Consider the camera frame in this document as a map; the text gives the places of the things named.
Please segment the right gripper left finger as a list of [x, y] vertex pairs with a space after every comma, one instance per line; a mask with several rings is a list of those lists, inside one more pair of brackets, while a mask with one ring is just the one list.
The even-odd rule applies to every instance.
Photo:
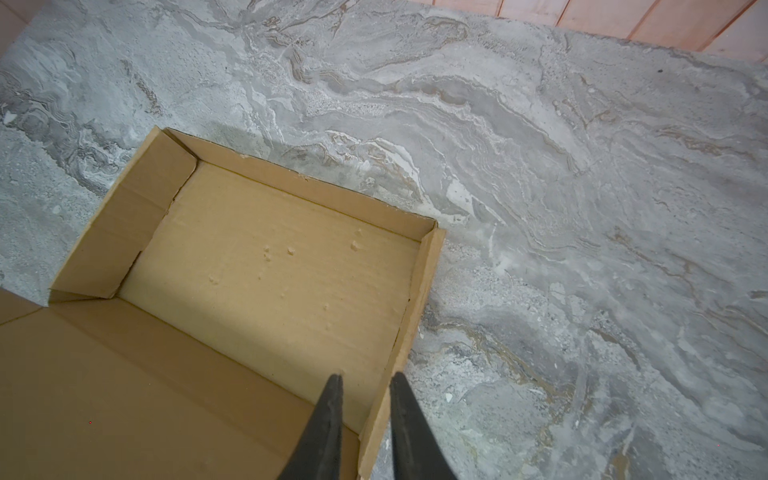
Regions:
[[340, 479], [342, 410], [343, 379], [332, 374], [278, 479]]

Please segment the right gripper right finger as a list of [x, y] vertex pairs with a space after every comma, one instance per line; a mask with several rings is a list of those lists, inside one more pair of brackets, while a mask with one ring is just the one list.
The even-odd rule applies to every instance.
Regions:
[[394, 478], [456, 480], [403, 372], [389, 389]]

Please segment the brown cardboard box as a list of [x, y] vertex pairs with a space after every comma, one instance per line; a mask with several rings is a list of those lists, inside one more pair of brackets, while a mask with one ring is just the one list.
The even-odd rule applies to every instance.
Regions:
[[5, 479], [275, 479], [332, 374], [367, 479], [445, 233], [154, 128], [45, 306], [1, 295]]

